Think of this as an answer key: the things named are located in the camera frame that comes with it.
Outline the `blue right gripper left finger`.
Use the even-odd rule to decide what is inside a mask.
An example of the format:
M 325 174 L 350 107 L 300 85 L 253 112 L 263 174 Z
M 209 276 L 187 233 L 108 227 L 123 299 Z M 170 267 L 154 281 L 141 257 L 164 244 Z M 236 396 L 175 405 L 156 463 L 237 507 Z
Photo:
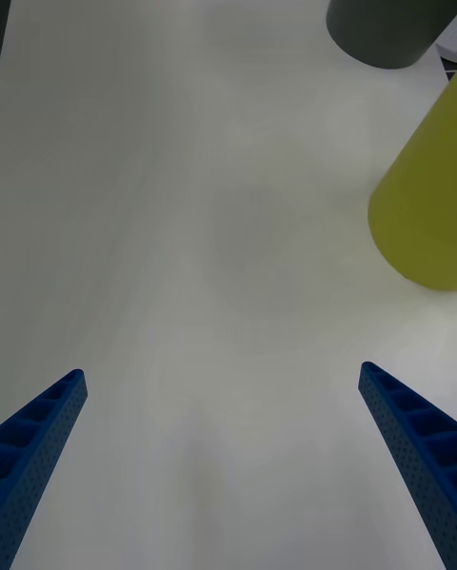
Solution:
M 0 568 L 9 569 L 87 399 L 74 369 L 0 427 Z

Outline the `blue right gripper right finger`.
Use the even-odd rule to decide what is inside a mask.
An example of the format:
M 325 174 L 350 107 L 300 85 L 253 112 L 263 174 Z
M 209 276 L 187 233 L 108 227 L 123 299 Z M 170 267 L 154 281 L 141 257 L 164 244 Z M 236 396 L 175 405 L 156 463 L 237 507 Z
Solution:
M 457 569 L 457 422 L 384 369 L 358 389 L 446 569 Z

